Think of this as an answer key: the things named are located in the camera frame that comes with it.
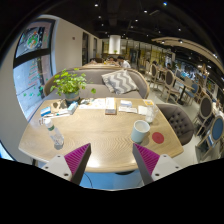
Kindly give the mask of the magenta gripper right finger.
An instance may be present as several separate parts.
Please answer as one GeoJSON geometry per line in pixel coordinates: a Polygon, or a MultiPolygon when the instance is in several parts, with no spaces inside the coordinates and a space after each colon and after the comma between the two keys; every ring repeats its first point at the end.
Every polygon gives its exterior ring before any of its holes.
{"type": "Polygon", "coordinates": [[[160,156],[137,143],[133,144],[132,153],[138,165],[143,183],[145,185],[152,183],[152,172],[154,171],[160,156]]]}

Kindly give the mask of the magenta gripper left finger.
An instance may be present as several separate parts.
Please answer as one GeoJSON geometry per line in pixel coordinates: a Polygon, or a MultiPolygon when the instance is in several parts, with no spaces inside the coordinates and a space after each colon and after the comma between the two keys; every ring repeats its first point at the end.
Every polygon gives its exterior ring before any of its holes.
{"type": "Polygon", "coordinates": [[[72,173],[71,181],[74,184],[80,184],[90,155],[91,144],[88,143],[71,151],[70,153],[64,156],[66,163],[72,173]]]}

